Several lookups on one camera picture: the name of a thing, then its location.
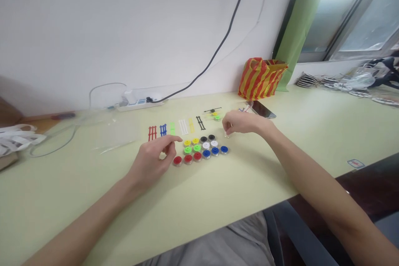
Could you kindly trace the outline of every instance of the green round piece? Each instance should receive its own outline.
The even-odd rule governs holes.
[[[194,145],[194,152],[200,152],[201,151],[201,145]]]
[[[191,154],[191,151],[192,151],[191,147],[184,148],[184,153],[186,153],[186,154]]]

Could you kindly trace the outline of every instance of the green curtain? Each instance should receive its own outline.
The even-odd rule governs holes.
[[[276,59],[288,64],[277,91],[288,91],[287,84],[298,62],[300,52],[305,43],[310,26],[316,14],[320,0],[295,0],[291,16],[278,48]]]

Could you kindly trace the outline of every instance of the white wall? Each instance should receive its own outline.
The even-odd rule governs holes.
[[[167,95],[205,68],[236,1],[0,0],[0,96],[31,116],[85,109],[114,81]],[[178,96],[236,90],[248,58],[271,58],[288,1],[242,0],[210,70]]]

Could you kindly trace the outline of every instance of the white plastic stick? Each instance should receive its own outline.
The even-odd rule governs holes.
[[[179,124],[180,124],[180,130],[182,132],[182,135],[187,135],[188,130],[187,130],[187,126],[186,126],[186,120],[179,120]]]

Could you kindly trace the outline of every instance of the window frame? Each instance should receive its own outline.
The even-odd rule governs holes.
[[[339,51],[348,36],[373,0],[355,0],[325,52],[304,52],[298,62],[322,62],[330,60],[371,59],[389,56],[392,47],[399,41],[399,29],[385,42],[380,50]]]

